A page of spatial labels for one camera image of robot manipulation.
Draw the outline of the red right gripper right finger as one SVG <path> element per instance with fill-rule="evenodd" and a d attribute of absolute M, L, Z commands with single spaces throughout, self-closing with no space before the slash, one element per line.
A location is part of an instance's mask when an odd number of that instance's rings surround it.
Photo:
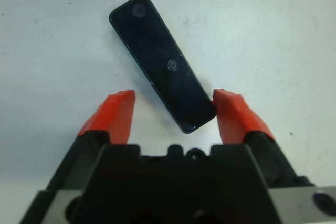
<path fill-rule="evenodd" d="M 241 94 L 215 89 L 213 105 L 223 144 L 245 144 L 270 188 L 306 187 L 314 184 L 299 176 L 276 143 L 267 124 L 246 103 Z"/>

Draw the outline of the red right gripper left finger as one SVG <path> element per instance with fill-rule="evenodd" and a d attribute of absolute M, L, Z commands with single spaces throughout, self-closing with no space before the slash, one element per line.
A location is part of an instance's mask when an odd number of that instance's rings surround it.
<path fill-rule="evenodd" d="M 86 121 L 47 186 L 47 190 L 83 190 L 101 149 L 128 142 L 135 92 L 109 95 Z"/>

